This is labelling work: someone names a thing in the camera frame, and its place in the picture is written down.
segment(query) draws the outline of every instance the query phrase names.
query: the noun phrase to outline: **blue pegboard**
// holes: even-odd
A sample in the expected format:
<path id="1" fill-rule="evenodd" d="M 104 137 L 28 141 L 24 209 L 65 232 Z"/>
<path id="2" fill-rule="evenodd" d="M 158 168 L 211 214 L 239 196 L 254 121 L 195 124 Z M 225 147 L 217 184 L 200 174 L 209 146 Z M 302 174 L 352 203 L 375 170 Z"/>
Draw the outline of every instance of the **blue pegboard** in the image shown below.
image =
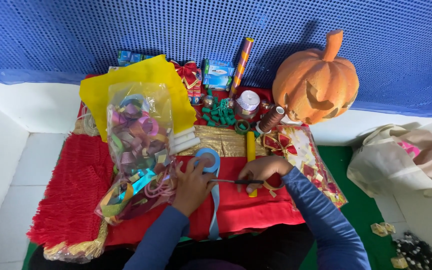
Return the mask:
<path id="1" fill-rule="evenodd" d="M 236 63 L 252 37 L 242 85 L 271 88 L 336 28 L 360 81 L 352 109 L 432 116 L 432 0 L 0 0 L 0 83 L 79 84 L 121 49 Z"/>

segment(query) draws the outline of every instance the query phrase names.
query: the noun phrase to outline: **hand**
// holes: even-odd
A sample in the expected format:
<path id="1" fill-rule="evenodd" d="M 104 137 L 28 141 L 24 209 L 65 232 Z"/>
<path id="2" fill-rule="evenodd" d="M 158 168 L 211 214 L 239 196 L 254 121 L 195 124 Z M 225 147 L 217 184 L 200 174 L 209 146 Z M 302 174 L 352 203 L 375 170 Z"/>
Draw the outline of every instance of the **hand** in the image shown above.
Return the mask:
<path id="1" fill-rule="evenodd" d="M 266 181 L 273 174 L 285 176 L 289 174 L 292 169 L 293 165 L 280 156 L 265 156 L 246 163 L 237 178 L 238 180 L 242 180 L 244 177 L 248 176 L 249 180 Z M 251 193 L 256 188 L 260 187 L 261 184 L 249 184 L 246 188 L 246 192 Z"/>
<path id="2" fill-rule="evenodd" d="M 187 217 L 205 201 L 211 189 L 218 184 L 218 182 L 209 182 L 211 179 L 216 179 L 216 175 L 203 174 L 203 169 L 209 160 L 201 159 L 195 168 L 195 162 L 198 160 L 199 157 L 191 158 L 185 173 L 181 172 L 182 161 L 176 166 L 177 188 L 173 207 Z"/>

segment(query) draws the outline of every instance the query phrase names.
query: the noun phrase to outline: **foam pumpkin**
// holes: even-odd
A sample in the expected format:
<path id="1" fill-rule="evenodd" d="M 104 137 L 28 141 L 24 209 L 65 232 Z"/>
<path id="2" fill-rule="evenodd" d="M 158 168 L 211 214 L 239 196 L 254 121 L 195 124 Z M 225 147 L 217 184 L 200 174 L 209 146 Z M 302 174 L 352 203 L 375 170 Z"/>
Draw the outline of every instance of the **foam pumpkin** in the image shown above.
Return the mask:
<path id="1" fill-rule="evenodd" d="M 273 97 L 293 121 L 315 124 L 344 113 L 360 86 L 354 65 L 337 56 L 343 30 L 326 34 L 324 51 L 299 51 L 279 66 L 273 82 Z"/>

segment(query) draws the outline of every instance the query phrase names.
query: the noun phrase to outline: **green mat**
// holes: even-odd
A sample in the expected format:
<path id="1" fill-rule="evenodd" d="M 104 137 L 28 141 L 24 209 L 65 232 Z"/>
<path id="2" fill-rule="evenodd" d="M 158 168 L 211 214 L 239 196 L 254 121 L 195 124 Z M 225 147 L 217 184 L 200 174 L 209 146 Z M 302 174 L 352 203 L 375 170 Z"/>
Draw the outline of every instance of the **green mat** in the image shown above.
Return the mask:
<path id="1" fill-rule="evenodd" d="M 369 198 L 346 177 L 346 169 L 353 154 L 351 147 L 318 146 L 318 150 L 338 186 L 349 201 L 341 208 L 341 212 L 361 237 L 364 248 L 368 252 L 371 268 L 373 270 L 393 269 L 390 259 L 396 256 L 396 248 L 392 244 L 392 238 L 390 236 L 380 237 L 371 232 L 371 224 L 384 221 L 375 200 Z M 35 248 L 35 244 L 29 244 L 22 267 L 23 270 L 28 269 L 28 261 Z M 299 269 L 318 269 L 316 264 L 316 244 L 312 247 Z"/>

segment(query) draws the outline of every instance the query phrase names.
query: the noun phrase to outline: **red bow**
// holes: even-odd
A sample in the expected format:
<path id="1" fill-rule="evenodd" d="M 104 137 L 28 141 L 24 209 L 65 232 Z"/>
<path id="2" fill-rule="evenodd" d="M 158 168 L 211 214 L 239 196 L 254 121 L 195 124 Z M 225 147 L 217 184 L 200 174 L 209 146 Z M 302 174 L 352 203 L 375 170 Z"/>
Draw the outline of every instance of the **red bow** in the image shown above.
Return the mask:
<path id="1" fill-rule="evenodd" d="M 262 144 L 264 147 L 271 149 L 271 151 L 278 156 L 287 157 L 288 155 L 298 154 L 296 147 L 294 147 L 291 142 L 291 138 L 281 133 L 278 133 L 277 139 L 265 134 L 263 136 Z"/>
<path id="2" fill-rule="evenodd" d="M 175 60 L 171 60 L 170 62 L 174 65 L 174 69 L 181 77 L 181 82 L 186 85 L 186 89 L 191 89 L 199 82 L 199 79 L 196 77 L 198 67 L 195 61 L 188 61 L 183 66 L 180 66 Z"/>

